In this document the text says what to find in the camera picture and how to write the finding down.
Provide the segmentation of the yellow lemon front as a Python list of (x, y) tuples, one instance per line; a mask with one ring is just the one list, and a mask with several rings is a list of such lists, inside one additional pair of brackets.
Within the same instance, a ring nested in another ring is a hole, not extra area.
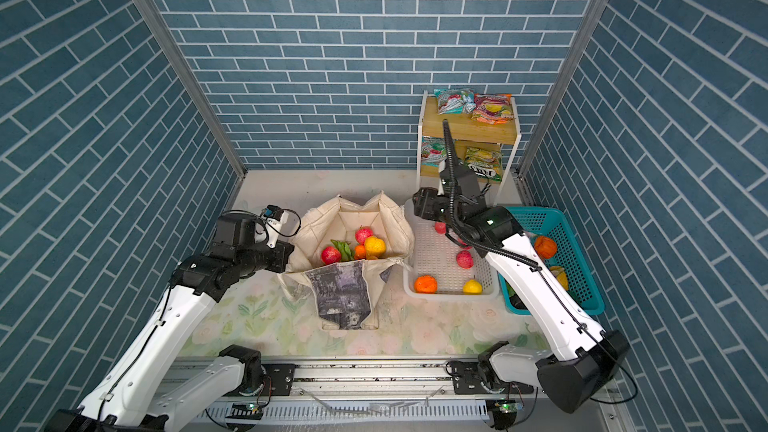
[(463, 285), (463, 293), (466, 295), (480, 295), (483, 293), (483, 286), (475, 279), (470, 279)]

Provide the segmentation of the teal snack bag top shelf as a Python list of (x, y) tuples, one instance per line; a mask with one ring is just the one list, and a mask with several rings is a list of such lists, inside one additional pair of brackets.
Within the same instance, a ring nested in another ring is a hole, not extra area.
[(438, 114), (470, 114), (475, 109), (475, 93), (472, 89), (435, 89)]

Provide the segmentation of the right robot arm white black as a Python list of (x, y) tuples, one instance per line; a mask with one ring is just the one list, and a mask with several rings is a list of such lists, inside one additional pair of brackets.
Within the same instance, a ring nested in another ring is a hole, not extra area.
[(485, 382), (519, 382), (542, 390), (566, 413), (593, 399), (621, 370), (630, 350), (618, 330), (605, 330), (558, 283), (524, 228), (505, 207), (486, 204), (475, 173), (450, 157), (439, 188), (413, 196), (414, 213), (442, 222), (448, 237), (474, 249), (521, 297), (549, 347), (532, 351), (511, 343), (479, 357)]

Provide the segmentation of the wooden two-tier shelf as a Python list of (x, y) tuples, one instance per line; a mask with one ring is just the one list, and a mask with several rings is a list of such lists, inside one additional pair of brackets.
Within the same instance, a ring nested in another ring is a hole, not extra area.
[(438, 114), (437, 98), (425, 90), (421, 98), (416, 142), (416, 187), (426, 181), (429, 186), (439, 184), (439, 167), (425, 165), (422, 157), (424, 138), (434, 141), (443, 137), (442, 121), (447, 120), (457, 153), (463, 158), (467, 147), (480, 147), (501, 154), (500, 181), (490, 181), (487, 199), (494, 205), (522, 205), (523, 198), (517, 185), (514, 159), (522, 139), (517, 107), (511, 100), (515, 115), (511, 122), (491, 125), (472, 120), (466, 114)]

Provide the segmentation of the teal plastic basket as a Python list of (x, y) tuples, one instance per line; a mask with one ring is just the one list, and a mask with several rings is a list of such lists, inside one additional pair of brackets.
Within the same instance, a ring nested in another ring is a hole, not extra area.
[(567, 292), (584, 312), (590, 316), (602, 314), (604, 300), (566, 216), (545, 207), (516, 206), (508, 210), (523, 227), (532, 246), (539, 237), (554, 241), (557, 251), (544, 263), (555, 278), (567, 277)]

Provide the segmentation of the floral table mat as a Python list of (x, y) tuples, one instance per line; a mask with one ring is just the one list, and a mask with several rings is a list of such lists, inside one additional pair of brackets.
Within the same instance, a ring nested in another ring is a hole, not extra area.
[[(420, 182), (412, 170), (252, 171), (234, 208), (257, 212), (275, 204), (305, 213), (341, 196), (364, 203), (378, 192), (405, 203)], [(376, 306), (375, 330), (324, 330), (314, 299), (292, 301), (278, 277), (259, 272), (226, 297), (182, 347), (184, 356), (214, 356), (231, 344), (265, 356), (442, 357), (475, 355), (499, 340), (543, 348), (534, 320), (507, 312), (501, 297), (473, 302), (413, 298), (394, 269)]]

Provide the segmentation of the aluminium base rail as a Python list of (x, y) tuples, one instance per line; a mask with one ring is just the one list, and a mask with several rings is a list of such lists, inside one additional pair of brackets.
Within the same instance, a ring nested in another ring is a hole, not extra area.
[(554, 404), (529, 384), (492, 389), (474, 361), (269, 360), (262, 392), (227, 392), (194, 416), (225, 426), (382, 421), (491, 422), (541, 416)]

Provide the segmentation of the teal red snack bag lower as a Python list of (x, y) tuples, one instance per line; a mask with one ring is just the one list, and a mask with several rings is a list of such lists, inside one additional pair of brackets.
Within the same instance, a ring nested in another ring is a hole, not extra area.
[(440, 165), (447, 158), (445, 140), (440, 137), (423, 136), (420, 157), (422, 167), (439, 169)]

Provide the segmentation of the red apple small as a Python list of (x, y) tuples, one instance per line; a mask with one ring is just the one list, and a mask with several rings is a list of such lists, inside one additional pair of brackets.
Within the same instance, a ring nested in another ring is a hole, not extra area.
[(435, 229), (435, 231), (436, 231), (438, 234), (444, 235), (444, 234), (446, 233), (446, 230), (447, 230), (447, 226), (446, 226), (446, 224), (445, 224), (445, 223), (442, 223), (442, 222), (436, 222), (436, 223), (434, 224), (434, 229)]
[(358, 244), (364, 245), (366, 240), (374, 235), (373, 230), (370, 227), (360, 227), (355, 232), (355, 240)]

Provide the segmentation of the orange tangerine front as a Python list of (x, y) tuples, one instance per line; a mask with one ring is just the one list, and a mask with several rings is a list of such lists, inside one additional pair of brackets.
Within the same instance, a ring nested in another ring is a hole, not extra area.
[(430, 275), (419, 276), (413, 283), (413, 290), (420, 294), (435, 294), (438, 290), (438, 281)]

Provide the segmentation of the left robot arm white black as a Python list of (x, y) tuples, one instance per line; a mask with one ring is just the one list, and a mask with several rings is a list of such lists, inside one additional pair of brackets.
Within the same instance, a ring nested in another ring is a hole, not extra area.
[(163, 398), (155, 396), (187, 339), (230, 287), (255, 273), (286, 271), (301, 227), (293, 210), (223, 212), (208, 249), (181, 261), (159, 304), (105, 378), (72, 410), (56, 411), (47, 431), (179, 431), (219, 398), (258, 400), (271, 381), (259, 351), (225, 347), (205, 369)]

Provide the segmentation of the beige canvas grocery bag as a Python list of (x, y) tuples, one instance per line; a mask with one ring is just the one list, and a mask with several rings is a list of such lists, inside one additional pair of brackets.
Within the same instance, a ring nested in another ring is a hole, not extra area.
[[(322, 261), (322, 251), (335, 241), (355, 246), (362, 227), (384, 242), (380, 257)], [(310, 209), (290, 242), (295, 250), (286, 272), (278, 276), (286, 298), (312, 298), (326, 330), (355, 330), (378, 327), (376, 304), (391, 272), (410, 266), (415, 236), (404, 207), (380, 192), (362, 205), (337, 196)]]

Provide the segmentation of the pink dragon fruit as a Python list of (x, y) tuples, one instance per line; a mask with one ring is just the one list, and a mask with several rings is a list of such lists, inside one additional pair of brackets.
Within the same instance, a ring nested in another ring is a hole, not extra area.
[(347, 242), (339, 240), (332, 240), (331, 245), (322, 250), (320, 257), (325, 265), (354, 260), (354, 254), (350, 245)]

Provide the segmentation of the orange with green leaves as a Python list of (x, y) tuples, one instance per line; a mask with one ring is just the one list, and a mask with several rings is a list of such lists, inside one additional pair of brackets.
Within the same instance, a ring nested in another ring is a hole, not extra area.
[(363, 245), (357, 245), (354, 249), (354, 259), (362, 260), (366, 258), (366, 249)]

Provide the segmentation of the red apple front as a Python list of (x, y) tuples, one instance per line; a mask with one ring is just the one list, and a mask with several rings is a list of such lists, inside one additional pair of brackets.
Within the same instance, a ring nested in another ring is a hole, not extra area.
[(471, 252), (462, 250), (456, 254), (456, 264), (462, 269), (471, 269), (474, 266), (474, 259)]

